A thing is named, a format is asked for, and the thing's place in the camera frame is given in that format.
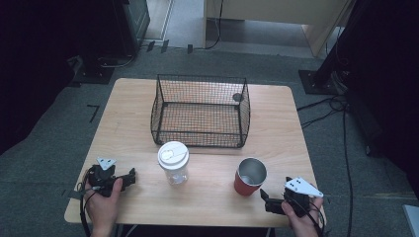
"cup lid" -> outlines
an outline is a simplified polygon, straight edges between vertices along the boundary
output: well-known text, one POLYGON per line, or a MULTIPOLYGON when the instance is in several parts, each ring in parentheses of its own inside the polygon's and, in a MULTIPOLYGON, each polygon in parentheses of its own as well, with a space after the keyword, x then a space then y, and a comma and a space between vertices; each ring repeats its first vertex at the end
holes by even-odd
POLYGON ((179 141, 170 141, 160 147, 158 151, 158 162, 167 170, 182 168, 189 160, 188 148, 179 141))

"hand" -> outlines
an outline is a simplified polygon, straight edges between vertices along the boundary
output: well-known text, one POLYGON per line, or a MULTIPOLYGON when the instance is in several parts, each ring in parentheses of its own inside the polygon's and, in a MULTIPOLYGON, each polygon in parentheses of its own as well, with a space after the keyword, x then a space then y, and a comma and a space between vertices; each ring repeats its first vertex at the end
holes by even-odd
POLYGON ((111 236, 112 229, 117 220, 118 207, 123 179, 116 179, 110 197, 103 197, 90 190, 92 187, 86 183, 84 199, 87 201, 86 209, 93 224, 92 236, 111 236))
MULTIPOLYGON (((323 198, 315 198, 313 204, 320 209, 323 205, 323 198)), ((283 211, 286 214, 286 216, 289 218, 291 229, 295 233, 296 237, 318 236, 317 231, 314 227, 314 223, 307 215, 303 216, 302 218, 299 218, 293 211, 293 208, 286 201, 283 201, 281 207, 283 208, 283 211)), ((318 210, 313 206, 309 213, 313 217, 313 219, 318 223, 318 210)))

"gray carpet floor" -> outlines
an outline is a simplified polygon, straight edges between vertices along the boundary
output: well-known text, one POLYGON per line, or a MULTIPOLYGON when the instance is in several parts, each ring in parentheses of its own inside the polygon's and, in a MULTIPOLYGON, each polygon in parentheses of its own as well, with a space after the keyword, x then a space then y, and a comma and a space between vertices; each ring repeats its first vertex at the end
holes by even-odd
MULTIPOLYGON (((118 78, 153 79, 159 73, 246 77, 251 84, 289 86, 297 107, 328 96, 306 95, 298 70, 316 70, 319 59, 221 51, 159 48, 117 68, 109 85, 67 87, 27 139, 0 156, 0 236, 83 236, 80 224, 67 223, 64 211, 118 78), (100 109, 91 120, 95 108, 100 109)), ((300 122, 329 113, 328 104, 301 111, 300 122)), ((404 204, 419 205, 405 175, 385 157, 369 157, 351 114, 346 114, 348 163, 353 186, 351 236, 411 236, 404 204)), ((328 236, 346 236, 350 184, 344 154, 343 113, 303 130, 318 188, 325 193, 328 236)), ((278 228, 277 236, 292 235, 278 228)))

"wire basket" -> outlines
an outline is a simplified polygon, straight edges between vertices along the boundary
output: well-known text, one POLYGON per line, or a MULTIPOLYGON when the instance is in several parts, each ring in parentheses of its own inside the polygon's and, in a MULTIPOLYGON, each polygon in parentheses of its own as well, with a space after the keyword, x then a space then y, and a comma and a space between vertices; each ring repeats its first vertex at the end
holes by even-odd
POLYGON ((249 125, 246 78, 157 76, 151 112, 156 144, 176 140, 187 146, 243 147, 249 125))

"red cup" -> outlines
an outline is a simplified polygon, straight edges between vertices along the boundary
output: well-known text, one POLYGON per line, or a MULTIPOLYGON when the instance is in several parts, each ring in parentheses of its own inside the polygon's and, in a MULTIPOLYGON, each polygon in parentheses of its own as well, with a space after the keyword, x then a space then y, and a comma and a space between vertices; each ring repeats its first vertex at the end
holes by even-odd
POLYGON ((268 172, 258 159, 249 157, 240 162, 237 168, 234 188, 242 196, 250 196, 265 182, 268 172))

